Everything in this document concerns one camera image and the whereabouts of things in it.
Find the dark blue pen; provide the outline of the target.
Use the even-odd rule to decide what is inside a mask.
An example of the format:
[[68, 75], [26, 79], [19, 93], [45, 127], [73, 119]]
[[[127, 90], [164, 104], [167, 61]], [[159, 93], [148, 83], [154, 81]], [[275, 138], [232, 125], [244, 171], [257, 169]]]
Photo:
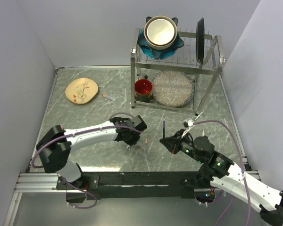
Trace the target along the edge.
[[165, 135], [166, 135], [166, 120], [163, 120], [163, 139], [165, 139]]

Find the grey marker orange tip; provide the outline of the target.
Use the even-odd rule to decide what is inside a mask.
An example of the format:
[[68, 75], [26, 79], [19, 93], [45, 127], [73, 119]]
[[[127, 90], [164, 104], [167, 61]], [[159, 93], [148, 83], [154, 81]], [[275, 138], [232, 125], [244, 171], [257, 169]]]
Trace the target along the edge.
[[112, 97], [112, 96], [109, 96], [109, 95], [107, 95], [107, 94], [102, 94], [102, 96], [103, 96], [104, 98], [108, 99], [108, 100], [113, 101], [113, 102], [117, 101], [117, 98]]

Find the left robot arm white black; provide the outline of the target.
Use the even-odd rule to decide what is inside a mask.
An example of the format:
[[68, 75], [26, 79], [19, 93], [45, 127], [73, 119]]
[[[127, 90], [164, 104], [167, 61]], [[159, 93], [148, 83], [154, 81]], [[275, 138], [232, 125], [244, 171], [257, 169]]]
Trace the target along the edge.
[[103, 142], [124, 142], [134, 146], [146, 128], [139, 115], [132, 118], [114, 115], [101, 124], [78, 129], [54, 126], [36, 145], [32, 167], [43, 168], [46, 173], [57, 173], [73, 189], [79, 189], [84, 184], [84, 177], [79, 165], [68, 159], [72, 152]]

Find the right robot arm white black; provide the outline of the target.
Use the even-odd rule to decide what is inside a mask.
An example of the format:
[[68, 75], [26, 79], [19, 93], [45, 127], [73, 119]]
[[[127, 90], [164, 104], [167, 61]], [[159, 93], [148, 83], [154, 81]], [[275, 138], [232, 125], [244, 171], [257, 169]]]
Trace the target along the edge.
[[160, 139], [172, 154], [180, 151], [201, 163], [197, 182], [201, 187], [216, 187], [251, 205], [272, 226], [283, 225], [283, 190], [276, 190], [254, 178], [217, 152], [207, 136], [192, 138], [184, 129]]

